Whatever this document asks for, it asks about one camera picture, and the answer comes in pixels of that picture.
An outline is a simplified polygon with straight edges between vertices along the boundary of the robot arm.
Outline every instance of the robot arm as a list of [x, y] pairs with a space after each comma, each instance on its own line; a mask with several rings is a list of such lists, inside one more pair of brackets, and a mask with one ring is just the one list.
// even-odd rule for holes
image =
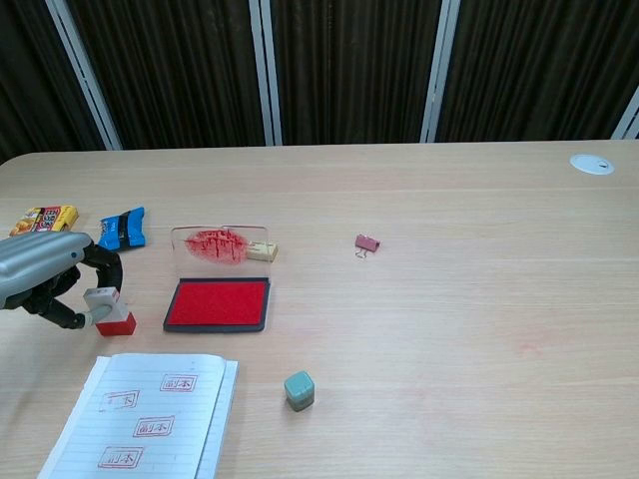
[[94, 267], [98, 287], [122, 287], [117, 253], [93, 243], [84, 233], [28, 233], [0, 241], [0, 309], [24, 307], [61, 327], [77, 329], [104, 316], [104, 307], [75, 313], [55, 297], [80, 278], [76, 264]]

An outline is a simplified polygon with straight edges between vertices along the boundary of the binder clip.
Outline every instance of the binder clip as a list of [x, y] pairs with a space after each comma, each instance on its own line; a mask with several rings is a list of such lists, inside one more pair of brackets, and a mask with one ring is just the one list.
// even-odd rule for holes
[[355, 252], [355, 256], [362, 259], [366, 258], [366, 254], [376, 252], [379, 247], [379, 241], [377, 239], [367, 237], [366, 235], [357, 235], [355, 238], [355, 247], [359, 249]]

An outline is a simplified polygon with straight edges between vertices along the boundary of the green cube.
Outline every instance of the green cube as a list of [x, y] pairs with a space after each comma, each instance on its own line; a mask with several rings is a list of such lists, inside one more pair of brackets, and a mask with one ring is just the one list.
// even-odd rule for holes
[[309, 407], [316, 399], [316, 386], [306, 371], [296, 372], [284, 381], [284, 389], [293, 411]]

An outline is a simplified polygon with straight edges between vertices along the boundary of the small eraser cube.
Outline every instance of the small eraser cube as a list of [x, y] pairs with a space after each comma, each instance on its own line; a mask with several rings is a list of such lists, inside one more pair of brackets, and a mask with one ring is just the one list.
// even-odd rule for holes
[[114, 287], [92, 287], [85, 291], [84, 300], [89, 309], [106, 304], [111, 312], [96, 323], [103, 336], [130, 335], [136, 329], [136, 320]]
[[247, 258], [273, 262], [278, 254], [278, 245], [274, 242], [251, 241], [247, 248]]
[[293, 411], [306, 409], [316, 399], [316, 386], [306, 371], [296, 372], [284, 381], [284, 389]]
[[379, 247], [379, 241], [377, 239], [367, 237], [366, 235], [357, 235], [357, 238], [355, 238], [355, 246], [376, 252]]

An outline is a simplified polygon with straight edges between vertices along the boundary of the yellow snack package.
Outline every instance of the yellow snack package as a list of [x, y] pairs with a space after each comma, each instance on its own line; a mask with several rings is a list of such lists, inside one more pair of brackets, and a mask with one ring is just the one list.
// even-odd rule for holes
[[10, 237], [28, 232], [65, 232], [70, 230], [78, 218], [76, 207], [32, 208], [9, 233]]

